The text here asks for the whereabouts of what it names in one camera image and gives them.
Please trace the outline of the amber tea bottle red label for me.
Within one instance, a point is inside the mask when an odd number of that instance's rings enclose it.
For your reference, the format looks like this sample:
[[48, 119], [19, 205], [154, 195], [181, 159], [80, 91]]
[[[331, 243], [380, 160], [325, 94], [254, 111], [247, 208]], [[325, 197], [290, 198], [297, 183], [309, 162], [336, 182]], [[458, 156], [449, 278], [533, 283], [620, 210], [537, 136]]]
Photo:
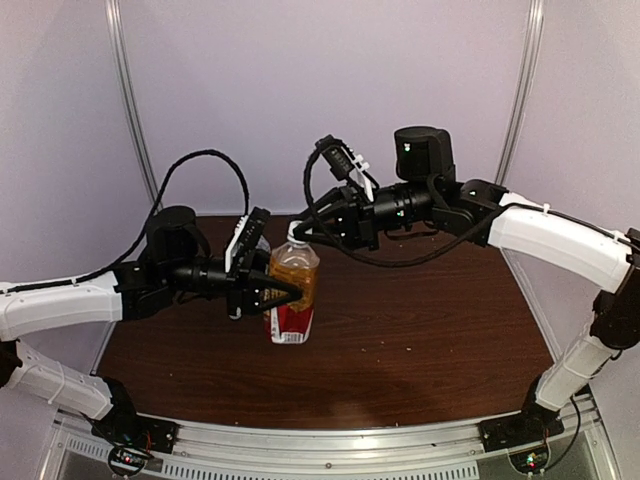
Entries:
[[287, 239], [271, 253], [269, 275], [282, 286], [266, 291], [274, 301], [264, 314], [265, 330], [276, 345], [302, 345], [311, 332], [320, 258], [307, 241], [294, 236], [300, 220], [291, 221]]

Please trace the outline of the clear plastic water bottle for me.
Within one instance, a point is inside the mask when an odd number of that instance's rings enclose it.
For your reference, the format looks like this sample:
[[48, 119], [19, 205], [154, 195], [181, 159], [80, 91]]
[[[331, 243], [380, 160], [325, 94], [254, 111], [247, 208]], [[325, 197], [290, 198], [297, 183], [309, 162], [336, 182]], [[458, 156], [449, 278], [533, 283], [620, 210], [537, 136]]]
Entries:
[[256, 254], [268, 262], [271, 258], [271, 245], [269, 241], [261, 235], [256, 244]]

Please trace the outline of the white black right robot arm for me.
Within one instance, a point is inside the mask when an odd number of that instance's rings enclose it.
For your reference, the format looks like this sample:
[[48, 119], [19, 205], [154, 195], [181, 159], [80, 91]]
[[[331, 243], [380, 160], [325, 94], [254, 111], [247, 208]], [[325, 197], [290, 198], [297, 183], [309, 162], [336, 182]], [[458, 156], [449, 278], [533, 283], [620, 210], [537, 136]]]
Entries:
[[458, 181], [446, 130], [403, 127], [394, 143], [398, 182], [382, 187], [343, 140], [318, 140], [307, 166], [326, 161], [338, 186], [308, 200], [291, 234], [371, 264], [381, 235], [424, 223], [453, 245], [515, 251], [595, 284], [592, 322], [533, 381], [513, 419], [517, 438], [533, 441], [608, 361], [638, 344], [639, 233], [604, 229], [491, 182]]

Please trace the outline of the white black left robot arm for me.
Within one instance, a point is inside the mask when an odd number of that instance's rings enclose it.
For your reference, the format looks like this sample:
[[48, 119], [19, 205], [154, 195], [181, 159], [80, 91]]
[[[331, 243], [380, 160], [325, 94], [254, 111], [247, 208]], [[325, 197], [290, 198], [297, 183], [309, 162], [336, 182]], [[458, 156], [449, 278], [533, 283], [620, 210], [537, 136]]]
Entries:
[[299, 287], [268, 272], [262, 208], [241, 218], [225, 254], [215, 258], [194, 210], [167, 207], [143, 228], [146, 242], [135, 261], [103, 273], [39, 284], [1, 285], [1, 385], [75, 410], [123, 444], [137, 442], [144, 424], [118, 381], [85, 375], [29, 347], [24, 336], [85, 323], [146, 319], [185, 295], [225, 298], [237, 320], [302, 297]]

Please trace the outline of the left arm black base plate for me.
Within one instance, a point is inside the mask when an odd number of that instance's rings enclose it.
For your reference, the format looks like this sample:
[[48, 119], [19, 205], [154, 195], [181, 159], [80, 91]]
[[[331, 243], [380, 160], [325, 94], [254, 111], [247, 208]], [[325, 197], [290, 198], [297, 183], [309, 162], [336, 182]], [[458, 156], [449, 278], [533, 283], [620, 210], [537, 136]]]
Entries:
[[177, 423], [139, 414], [109, 413], [100, 420], [85, 419], [94, 436], [145, 453], [172, 453], [178, 434]]

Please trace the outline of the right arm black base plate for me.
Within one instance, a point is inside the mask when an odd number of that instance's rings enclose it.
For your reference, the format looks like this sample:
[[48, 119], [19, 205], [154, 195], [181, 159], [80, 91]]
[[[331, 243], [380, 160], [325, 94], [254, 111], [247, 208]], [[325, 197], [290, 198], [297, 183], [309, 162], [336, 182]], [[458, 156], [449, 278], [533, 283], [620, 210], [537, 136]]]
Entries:
[[522, 412], [483, 420], [478, 424], [485, 452], [514, 449], [529, 444], [543, 444], [549, 437], [562, 434], [559, 418], [545, 420]]

